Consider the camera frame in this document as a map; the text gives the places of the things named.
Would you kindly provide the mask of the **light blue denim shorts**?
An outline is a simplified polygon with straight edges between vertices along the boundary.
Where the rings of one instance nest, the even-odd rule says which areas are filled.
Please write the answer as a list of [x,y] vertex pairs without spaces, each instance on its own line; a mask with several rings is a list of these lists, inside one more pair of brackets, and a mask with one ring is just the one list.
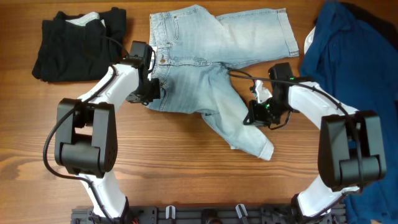
[[150,15],[150,45],[160,81],[156,111],[200,113],[232,149],[268,161],[274,145],[243,121],[248,108],[228,70],[296,57],[299,47],[285,9],[256,9],[214,16],[190,6]]

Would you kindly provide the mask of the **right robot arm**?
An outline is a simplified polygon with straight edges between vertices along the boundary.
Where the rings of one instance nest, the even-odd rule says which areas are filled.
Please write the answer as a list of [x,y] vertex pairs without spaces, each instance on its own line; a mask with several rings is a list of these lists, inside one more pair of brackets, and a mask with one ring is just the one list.
[[319,130],[318,176],[310,186],[295,195],[287,207],[288,221],[310,223],[322,219],[349,194],[384,178],[387,167],[379,116],[372,110],[360,111],[347,106],[324,91],[308,77],[295,77],[289,63],[269,69],[272,88],[264,79],[250,74],[250,90],[255,99],[249,103],[245,125],[282,128],[283,114],[302,113]]

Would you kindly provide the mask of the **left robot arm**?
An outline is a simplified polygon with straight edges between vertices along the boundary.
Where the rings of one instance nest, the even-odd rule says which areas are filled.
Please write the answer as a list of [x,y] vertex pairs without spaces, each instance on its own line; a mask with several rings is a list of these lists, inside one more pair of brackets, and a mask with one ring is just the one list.
[[135,223],[113,167],[118,154],[116,112],[124,101],[148,105],[160,98],[152,78],[156,47],[134,41],[130,53],[109,66],[106,75],[77,99],[64,98],[57,108],[55,162],[66,179],[80,181],[93,207],[73,210],[72,223]]

